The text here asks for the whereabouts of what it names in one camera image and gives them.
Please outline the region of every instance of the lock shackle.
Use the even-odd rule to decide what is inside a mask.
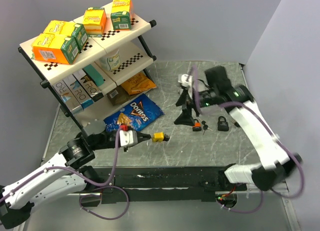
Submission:
[[[223,119],[222,122],[227,122],[227,119],[226,119],[225,117],[219,116],[219,117],[218,117],[218,121],[221,122],[221,119]]]

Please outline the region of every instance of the shelf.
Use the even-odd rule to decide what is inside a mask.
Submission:
[[[133,75],[141,72],[154,62],[146,52],[142,51],[132,42],[127,42],[119,47],[119,56],[121,65],[114,71],[104,70],[99,61],[96,62],[96,64],[105,71],[117,86],[121,85]]]
[[[104,83],[99,86],[99,89],[103,93],[103,96],[105,96],[107,93],[109,93],[111,90],[117,87],[116,83],[112,81],[112,79],[109,78],[108,75],[106,75],[106,73],[103,72],[95,62],[93,62],[91,65],[95,68],[95,70],[97,70],[100,73],[100,75],[104,79]]]
[[[105,49],[107,53],[119,48],[121,45],[137,38],[138,36],[144,34],[151,29],[149,22],[144,21],[141,17],[134,14],[131,20],[131,30],[114,30],[112,22],[110,19],[110,13],[112,8],[112,3],[109,3],[104,7],[106,13],[106,25],[104,27],[102,37],[93,37],[101,47]],[[78,17],[73,21],[76,23],[83,23],[84,16]]]
[[[116,106],[113,106],[110,100],[108,99],[108,97],[104,96],[94,104],[87,107],[84,111],[79,112],[74,116],[83,127],[87,126],[89,122],[95,119],[103,121],[106,117],[109,117],[110,115],[119,111],[122,107],[129,104],[132,100],[134,100],[135,98],[139,97],[142,94],[145,94],[149,90],[139,93],[137,96],[133,97],[131,100]]]
[[[26,42],[20,44],[20,47],[26,52],[26,54],[32,57],[31,44],[37,37],[34,37]],[[45,62],[31,59],[36,67],[40,70],[43,76],[49,81],[51,85],[54,85],[58,81],[68,77],[75,71],[78,71],[85,66],[93,63],[97,59],[106,55],[106,51],[97,44],[92,38],[89,38],[84,48],[79,53],[73,64],[62,64],[55,62]]]

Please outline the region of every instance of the yellow and orange box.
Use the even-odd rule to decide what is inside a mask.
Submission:
[[[134,5],[131,0],[113,0],[111,22],[114,30],[131,30]]]
[[[107,15],[104,7],[89,7],[84,13],[83,25],[90,36],[102,35],[106,22]]]
[[[43,33],[72,36],[75,38],[79,50],[84,48],[88,40],[85,26],[82,23],[52,20]]]
[[[62,34],[41,33],[31,46],[34,59],[39,61],[70,65],[79,54],[76,39]]]

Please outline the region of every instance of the marble tabletop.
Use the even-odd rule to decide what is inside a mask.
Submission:
[[[119,152],[118,166],[225,166],[231,163],[252,164],[259,157],[251,142],[241,128],[233,125],[232,118],[219,107],[207,107],[212,114],[200,117],[211,130],[193,132],[190,126],[174,125],[181,107],[175,103],[179,98],[177,77],[185,74],[192,65],[199,70],[199,79],[205,80],[204,71],[222,65],[226,68],[233,85],[245,84],[241,66],[235,62],[218,63],[212,61],[169,61],[155,62],[149,73],[157,85],[147,96],[164,112],[164,115],[150,124],[143,133],[164,132],[170,135],[169,142],[140,143],[129,148],[128,152]],[[217,131],[219,116],[225,116],[230,130]],[[79,129],[71,118],[59,111],[44,161],[50,159],[62,146],[73,139]],[[88,165],[94,167],[110,166],[114,159],[114,150],[105,149],[95,152],[95,159]]]

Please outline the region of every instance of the white wall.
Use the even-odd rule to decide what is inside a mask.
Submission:
[[[43,30],[34,1],[0,0],[0,13],[0,185],[8,185],[40,165],[58,103],[18,52]]]
[[[255,47],[245,76],[281,141],[303,158],[306,188],[294,201],[304,231],[319,230],[320,0],[282,0]],[[299,175],[288,182],[297,190]]]
[[[112,0],[35,0],[46,21],[73,20]],[[280,0],[133,0],[158,25],[144,37],[159,60],[245,64]]]

